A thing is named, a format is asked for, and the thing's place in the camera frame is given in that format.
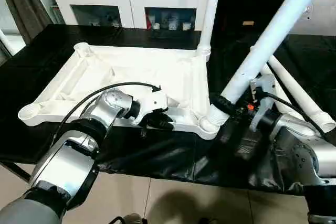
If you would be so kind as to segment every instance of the wire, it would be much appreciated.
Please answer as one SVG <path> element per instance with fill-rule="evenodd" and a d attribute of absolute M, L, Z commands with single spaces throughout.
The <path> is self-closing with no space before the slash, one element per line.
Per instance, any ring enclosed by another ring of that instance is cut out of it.
<path fill-rule="evenodd" d="M 121 224 L 126 224 L 125 220 L 121 218 L 120 216 L 115 217 L 109 224 L 114 224 L 116 223 L 117 220 L 120 220 Z"/>
<path fill-rule="evenodd" d="M 98 89 L 94 92 L 92 92 L 91 94 L 89 94 L 88 96 L 86 96 L 83 100 L 81 100 L 79 103 L 77 103 L 72 110 L 70 110 L 70 112 L 63 118 L 63 120 L 60 122 L 60 125 L 58 126 L 56 132 L 54 133 L 52 140 L 51 140 L 51 145 L 53 146 L 53 144 L 55 143 L 55 140 L 58 137 L 58 134 L 60 132 L 60 130 L 62 129 L 62 127 L 64 126 L 65 122 L 69 119 L 69 117 L 80 107 L 82 106 L 83 103 L 85 103 L 88 99 L 90 99 L 91 97 L 93 97 L 94 95 L 106 90 L 106 89 L 111 89 L 111 88 L 116 88 L 119 86 L 128 86 L 128 85 L 139 85 L 139 86 L 146 86 L 146 87 L 150 87 L 153 89 L 154 91 L 159 91 L 161 90 L 160 87 L 154 86 L 152 84 L 148 84 L 148 83 L 144 83 L 144 82 L 120 82 L 120 83 L 116 83 L 116 84 L 112 84 L 112 85 L 108 85 L 106 87 L 103 87 L 101 89 Z"/>
<path fill-rule="evenodd" d="M 301 114 L 303 116 L 303 118 L 311 123 L 311 125 L 313 125 L 316 130 L 321 134 L 321 136 L 324 138 L 324 140 L 328 141 L 326 134 L 324 133 L 324 131 L 320 128 L 320 126 L 318 126 L 316 124 L 316 122 L 314 122 L 306 113 L 304 113 L 302 110 L 300 110 L 299 108 L 295 107 L 294 105 L 290 104 L 289 102 L 281 99 L 280 97 L 277 97 L 276 95 L 273 95 L 271 93 L 268 92 L 260 92 L 261 95 L 265 96 L 265 97 L 270 97 L 273 98 L 274 100 L 277 100 L 278 102 L 283 103 L 284 105 L 290 107 L 291 109 L 295 110 L 296 112 L 298 112 L 299 114 Z"/>
<path fill-rule="evenodd" d="M 93 104 L 93 102 L 98 98 L 99 96 L 96 96 L 95 98 L 93 98 L 91 101 L 88 102 L 88 104 L 86 104 L 86 106 L 84 107 L 84 109 L 82 110 L 82 112 L 80 113 L 80 117 L 84 114 L 84 112 L 88 109 L 88 107 L 90 107 L 91 104 Z"/>

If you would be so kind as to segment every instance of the floor tile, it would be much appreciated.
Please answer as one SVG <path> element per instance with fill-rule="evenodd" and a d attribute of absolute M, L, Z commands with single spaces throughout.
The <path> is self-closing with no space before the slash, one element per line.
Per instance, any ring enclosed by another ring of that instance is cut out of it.
<path fill-rule="evenodd" d="M 144 215 L 149 178 L 99 173 L 84 204 L 66 213 L 62 224 L 107 224 L 116 216 Z"/>
<path fill-rule="evenodd" d="M 0 209 L 19 198 L 28 190 L 28 184 L 0 166 Z"/>
<path fill-rule="evenodd" d="M 252 223 L 247 191 L 151 179 L 145 217 L 150 224 Z"/>
<path fill-rule="evenodd" d="M 307 224 L 304 197 L 250 191 L 254 224 Z"/>

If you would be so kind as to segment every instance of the white cabinet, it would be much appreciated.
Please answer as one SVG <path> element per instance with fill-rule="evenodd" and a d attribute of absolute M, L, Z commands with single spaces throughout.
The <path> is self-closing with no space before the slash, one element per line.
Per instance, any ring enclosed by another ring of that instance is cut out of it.
<path fill-rule="evenodd" d="M 56 0 L 66 24 L 202 30 L 207 0 Z"/>

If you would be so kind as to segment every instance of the white pole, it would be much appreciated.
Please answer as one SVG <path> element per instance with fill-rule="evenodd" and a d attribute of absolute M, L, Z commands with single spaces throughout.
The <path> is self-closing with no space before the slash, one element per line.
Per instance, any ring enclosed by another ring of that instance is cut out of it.
<path fill-rule="evenodd" d="M 212 30 L 214 28 L 217 3 L 218 3 L 218 0 L 207 0 L 206 11 L 205 11 L 205 16 L 203 20 L 201 39 L 197 47 L 196 56 L 203 55 L 205 56 L 206 61 L 209 61 L 209 57 L 211 53 L 210 41 L 211 41 Z"/>
<path fill-rule="evenodd" d="M 6 35 L 4 35 L 4 33 L 1 31 L 1 29 L 0 29 L 0 40 L 5 45 L 9 53 L 13 56 L 16 53 L 16 51 L 14 50 L 13 47 L 11 47 L 9 40 L 7 39 Z"/>
<path fill-rule="evenodd" d="M 268 62 L 302 110 L 312 118 L 324 132 L 329 132 L 336 127 L 336 122 L 331 116 L 321 110 L 277 58 L 272 56 Z"/>
<path fill-rule="evenodd" d="M 253 50 L 250 51 L 222 91 L 221 95 L 223 97 L 233 104 L 237 102 L 248 88 L 250 81 L 258 75 L 310 2 L 311 0 L 285 0 L 283 2 L 263 34 L 259 37 Z M 228 118 L 229 115 L 212 104 L 207 115 L 200 119 L 199 124 L 203 130 L 214 132 L 218 131 L 219 127 Z"/>
<path fill-rule="evenodd" d="M 270 70 L 270 68 L 268 67 L 268 65 L 266 64 L 261 72 L 260 72 L 263 76 L 266 75 L 266 74 L 271 74 L 273 75 L 272 71 Z M 276 96 L 285 100 L 286 102 L 290 102 L 290 100 L 288 99 L 288 96 L 286 95 L 286 93 L 284 92 L 284 90 L 282 89 L 280 83 L 278 82 L 278 80 L 275 78 L 275 93 L 276 93 Z M 278 111 L 281 113 L 281 114 L 290 114 L 292 116 L 295 116 L 296 118 L 298 119 L 301 119 L 301 120 L 304 120 L 302 115 L 300 115 L 298 112 L 296 112 L 295 110 L 293 110 L 292 108 L 284 105 L 283 103 L 281 102 L 278 102 L 278 101 L 275 101 L 275 105 L 278 109 Z"/>

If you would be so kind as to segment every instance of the black tablecloth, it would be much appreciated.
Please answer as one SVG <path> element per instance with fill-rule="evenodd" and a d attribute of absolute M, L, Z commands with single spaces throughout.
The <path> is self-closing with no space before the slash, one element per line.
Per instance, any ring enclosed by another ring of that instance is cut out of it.
<path fill-rule="evenodd" d="M 50 144 L 57 123 L 27 127 L 17 112 L 33 102 L 73 53 L 74 44 L 195 49 L 200 34 L 50 25 L 0 67 L 3 104 L 0 161 L 36 163 Z M 208 63 L 210 92 L 221 92 L 255 43 L 258 34 L 214 35 Z M 300 84 L 335 118 L 335 38 L 291 35 L 276 52 Z M 248 122 L 229 120 L 216 139 L 196 134 L 115 127 L 98 157 L 100 169 L 217 186 L 301 194 L 290 159 Z"/>

